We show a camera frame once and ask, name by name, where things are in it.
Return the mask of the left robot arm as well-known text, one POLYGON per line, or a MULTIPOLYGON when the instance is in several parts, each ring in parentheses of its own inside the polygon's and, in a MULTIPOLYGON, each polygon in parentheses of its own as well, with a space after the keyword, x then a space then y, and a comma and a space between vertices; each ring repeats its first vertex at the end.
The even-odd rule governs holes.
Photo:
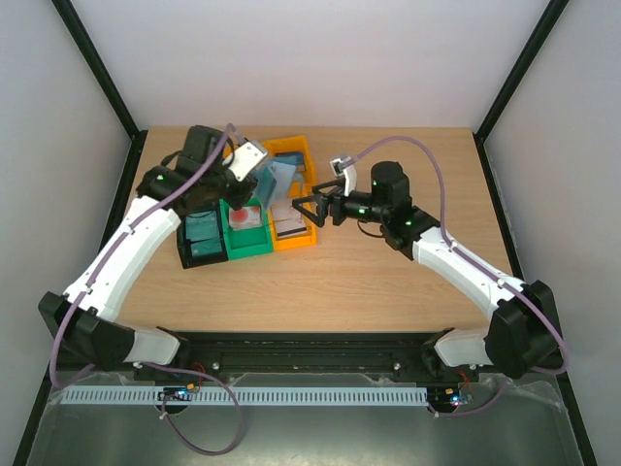
POLYGON ((87 269, 62 293, 46 293, 38 308, 53 337, 49 367, 61 349, 111 370, 121 363, 168 365, 181 340, 160 328, 119 322, 123 302, 161 244, 199 208, 226 201, 239 209, 257 185, 267 150, 228 124, 194 125, 181 149, 146 171, 119 227, 87 269))

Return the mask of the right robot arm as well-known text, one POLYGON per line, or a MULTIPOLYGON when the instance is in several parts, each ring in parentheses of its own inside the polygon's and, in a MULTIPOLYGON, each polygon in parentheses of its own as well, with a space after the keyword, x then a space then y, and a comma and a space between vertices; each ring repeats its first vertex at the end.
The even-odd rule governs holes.
POLYGON ((563 351, 561 336, 548 315, 556 305, 543 282, 525 283, 503 273, 464 248, 441 222, 412 203, 409 178, 402 166, 382 161, 371 170, 371 189, 354 189, 355 171, 348 167, 335 180, 296 198, 293 208, 321 227, 351 218, 376 223, 380 238, 407 259, 439 274, 486 317, 487 326, 449 327, 428 340, 422 350, 425 373, 441 381, 457 367, 492 366, 511 379, 528 372, 556 373, 549 365, 563 351))

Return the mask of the blue card holder wallet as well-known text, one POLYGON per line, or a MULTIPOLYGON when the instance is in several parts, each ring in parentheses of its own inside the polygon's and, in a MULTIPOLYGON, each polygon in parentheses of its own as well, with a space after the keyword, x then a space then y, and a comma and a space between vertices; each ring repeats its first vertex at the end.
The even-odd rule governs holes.
POLYGON ((304 185, 296 155, 269 158, 252 175, 257 180, 253 195, 264 209, 270 208, 274 201, 286 198, 292 184, 304 185))

